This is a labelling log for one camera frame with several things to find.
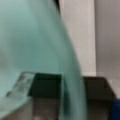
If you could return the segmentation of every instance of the wall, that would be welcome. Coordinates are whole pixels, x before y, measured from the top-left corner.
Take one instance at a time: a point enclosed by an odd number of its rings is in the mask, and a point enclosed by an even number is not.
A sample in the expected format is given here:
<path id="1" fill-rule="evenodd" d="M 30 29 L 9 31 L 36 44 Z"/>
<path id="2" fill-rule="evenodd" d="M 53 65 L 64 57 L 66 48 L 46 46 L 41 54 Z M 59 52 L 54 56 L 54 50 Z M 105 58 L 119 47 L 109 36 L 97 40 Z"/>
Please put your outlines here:
<path id="1" fill-rule="evenodd" d="M 84 75 L 96 75 L 94 0 L 60 0 L 61 15 Z"/>
<path id="2" fill-rule="evenodd" d="M 98 75 L 120 78 L 120 1 L 96 0 Z"/>

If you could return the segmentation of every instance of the curved glass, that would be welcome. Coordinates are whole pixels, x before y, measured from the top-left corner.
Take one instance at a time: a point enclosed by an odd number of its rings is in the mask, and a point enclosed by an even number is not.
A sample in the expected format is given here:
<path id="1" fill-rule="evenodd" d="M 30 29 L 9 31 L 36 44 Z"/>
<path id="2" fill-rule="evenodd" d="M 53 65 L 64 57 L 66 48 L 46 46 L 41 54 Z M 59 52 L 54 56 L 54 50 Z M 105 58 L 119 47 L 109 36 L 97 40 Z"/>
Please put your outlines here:
<path id="1" fill-rule="evenodd" d="M 50 0 L 0 0 L 0 97 L 21 72 L 61 73 L 59 120 L 86 120 L 76 56 Z"/>

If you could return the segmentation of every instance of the white wall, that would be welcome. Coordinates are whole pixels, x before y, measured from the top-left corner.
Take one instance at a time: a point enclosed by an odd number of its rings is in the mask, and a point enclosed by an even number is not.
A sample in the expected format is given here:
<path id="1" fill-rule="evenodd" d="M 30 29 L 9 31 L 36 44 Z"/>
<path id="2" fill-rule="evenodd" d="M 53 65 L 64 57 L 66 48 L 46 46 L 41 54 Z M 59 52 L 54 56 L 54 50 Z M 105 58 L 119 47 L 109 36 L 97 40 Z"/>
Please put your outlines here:
<path id="1" fill-rule="evenodd" d="M 120 79 L 120 0 L 96 0 L 98 75 Z"/>
<path id="2" fill-rule="evenodd" d="M 94 0 L 60 0 L 61 15 L 84 75 L 96 75 Z"/>

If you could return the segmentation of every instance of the teal glass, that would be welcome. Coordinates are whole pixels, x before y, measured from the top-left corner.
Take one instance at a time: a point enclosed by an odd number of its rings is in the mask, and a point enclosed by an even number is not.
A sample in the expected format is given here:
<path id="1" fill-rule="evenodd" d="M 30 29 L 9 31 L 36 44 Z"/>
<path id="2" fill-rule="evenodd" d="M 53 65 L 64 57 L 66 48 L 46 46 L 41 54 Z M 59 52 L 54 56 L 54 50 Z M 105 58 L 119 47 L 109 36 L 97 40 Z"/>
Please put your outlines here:
<path id="1" fill-rule="evenodd" d="M 0 0 L 0 97 L 21 72 L 62 74 L 59 120 L 86 120 L 83 79 L 51 0 Z"/>

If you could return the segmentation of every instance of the dark surface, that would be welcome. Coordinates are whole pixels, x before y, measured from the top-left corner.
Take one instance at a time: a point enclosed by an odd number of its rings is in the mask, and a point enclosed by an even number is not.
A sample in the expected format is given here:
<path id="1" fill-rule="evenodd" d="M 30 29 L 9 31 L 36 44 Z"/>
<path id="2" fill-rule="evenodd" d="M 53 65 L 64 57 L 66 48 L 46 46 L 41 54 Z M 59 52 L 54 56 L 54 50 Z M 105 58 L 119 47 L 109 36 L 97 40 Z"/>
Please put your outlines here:
<path id="1" fill-rule="evenodd" d="M 39 98 L 60 98 L 61 75 L 37 73 L 34 77 L 29 96 Z"/>

